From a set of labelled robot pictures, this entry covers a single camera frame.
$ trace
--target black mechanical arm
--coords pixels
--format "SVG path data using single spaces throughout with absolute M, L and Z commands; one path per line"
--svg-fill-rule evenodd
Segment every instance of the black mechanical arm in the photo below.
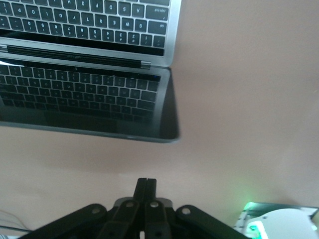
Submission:
M 134 196 L 118 199 L 107 211 L 92 204 L 34 230 L 21 239 L 247 239 L 201 211 L 156 198 L 156 179 L 138 179 Z

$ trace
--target laptop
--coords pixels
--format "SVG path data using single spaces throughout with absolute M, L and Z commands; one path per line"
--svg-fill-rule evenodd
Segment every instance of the laptop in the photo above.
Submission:
M 181 0 L 0 0 L 0 124 L 172 142 Z

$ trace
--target beige table surface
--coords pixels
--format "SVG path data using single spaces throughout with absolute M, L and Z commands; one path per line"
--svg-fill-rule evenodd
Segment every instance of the beige table surface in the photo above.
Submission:
M 317 0 L 183 0 L 180 141 L 0 127 L 0 210 L 35 229 L 111 209 L 139 177 L 231 226 L 250 201 L 319 206 L 318 12 Z

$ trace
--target metal screw head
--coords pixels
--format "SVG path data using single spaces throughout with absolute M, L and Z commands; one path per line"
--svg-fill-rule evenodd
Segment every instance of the metal screw head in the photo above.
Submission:
M 189 214 L 190 214 L 190 209 L 188 209 L 188 208 L 183 208 L 183 209 L 181 210 L 181 213 L 183 213 L 184 215 L 189 215 Z
M 101 210 L 99 209 L 99 208 L 94 208 L 93 210 L 92 210 L 92 214 L 97 214 L 97 213 L 99 213 Z
M 157 207 L 159 206 L 159 203 L 158 203 L 158 202 L 151 202 L 151 203 L 150 203 L 150 206 L 151 206 L 152 208 L 157 208 Z
M 134 206 L 134 203 L 132 203 L 132 202 L 126 203 L 127 208 L 131 208 L 132 206 Z

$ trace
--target open laptop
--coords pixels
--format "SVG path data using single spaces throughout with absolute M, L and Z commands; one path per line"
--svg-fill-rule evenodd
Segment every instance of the open laptop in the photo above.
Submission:
M 171 142 L 181 0 L 0 0 L 2 125 Z

